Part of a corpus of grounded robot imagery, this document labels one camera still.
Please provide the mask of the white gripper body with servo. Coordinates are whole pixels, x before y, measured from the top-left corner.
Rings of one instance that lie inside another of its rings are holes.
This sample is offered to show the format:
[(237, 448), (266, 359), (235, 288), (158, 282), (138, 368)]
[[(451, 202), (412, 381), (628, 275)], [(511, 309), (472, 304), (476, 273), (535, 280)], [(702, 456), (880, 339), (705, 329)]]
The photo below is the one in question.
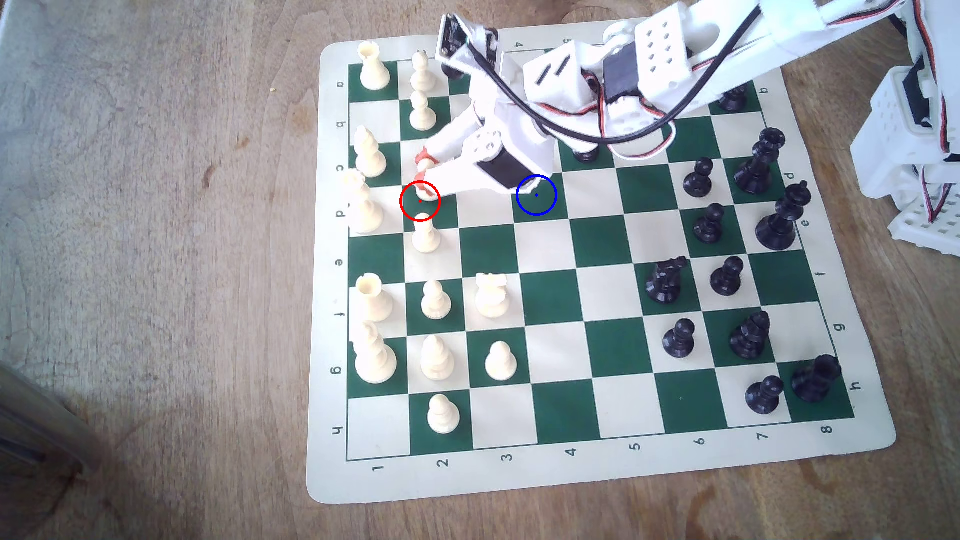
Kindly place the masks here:
[(478, 131), (499, 131), (502, 150), (481, 168), (498, 180), (503, 195), (527, 194), (553, 174), (554, 138), (515, 104), (496, 102)]

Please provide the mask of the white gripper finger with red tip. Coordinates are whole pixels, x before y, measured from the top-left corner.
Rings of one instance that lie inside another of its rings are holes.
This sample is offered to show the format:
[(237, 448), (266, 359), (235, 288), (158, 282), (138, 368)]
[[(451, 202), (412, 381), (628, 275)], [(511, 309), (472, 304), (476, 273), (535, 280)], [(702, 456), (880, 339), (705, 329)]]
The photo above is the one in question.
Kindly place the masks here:
[(444, 198), (474, 190), (502, 193), (502, 185), (481, 166), (489, 166), (502, 150), (499, 130), (476, 130), (467, 136), (461, 145), (461, 154), (447, 161), (441, 158), (452, 155), (446, 137), (437, 134), (430, 137), (416, 156), (416, 162), (432, 163), (414, 176), (414, 188), (428, 198)]
[(492, 104), (471, 104), (438, 133), (430, 136), (415, 156), (417, 170), (444, 164), (472, 166), (474, 161), (462, 156), (464, 142), (478, 131), (493, 113)]

